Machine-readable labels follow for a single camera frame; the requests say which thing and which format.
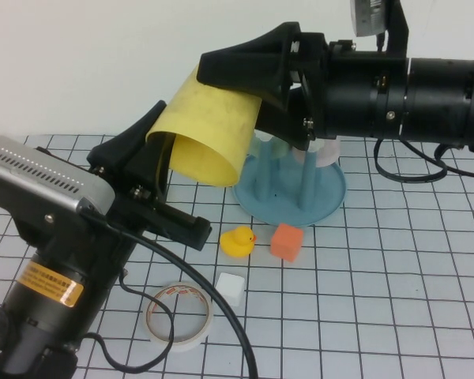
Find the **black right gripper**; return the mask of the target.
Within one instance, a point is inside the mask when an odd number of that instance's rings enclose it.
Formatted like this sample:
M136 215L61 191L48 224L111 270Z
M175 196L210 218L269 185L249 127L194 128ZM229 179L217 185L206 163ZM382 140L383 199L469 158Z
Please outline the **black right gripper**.
M255 124L306 151L317 138L398 135L407 83L406 47L358 51L285 22L256 39L201 55L197 80L262 99ZM292 83L300 86L289 91Z

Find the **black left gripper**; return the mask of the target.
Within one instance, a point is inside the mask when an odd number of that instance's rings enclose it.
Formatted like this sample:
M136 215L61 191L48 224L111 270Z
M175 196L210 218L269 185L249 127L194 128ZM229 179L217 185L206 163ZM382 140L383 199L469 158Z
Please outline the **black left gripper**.
M42 260L86 276L117 276L134 241L114 233L145 231L196 250L205 244L208 220L179 211L151 195L124 192L142 187L167 196L173 133L148 135L167 104L158 101L128 129L93 148L92 173L15 173L11 214L19 235Z

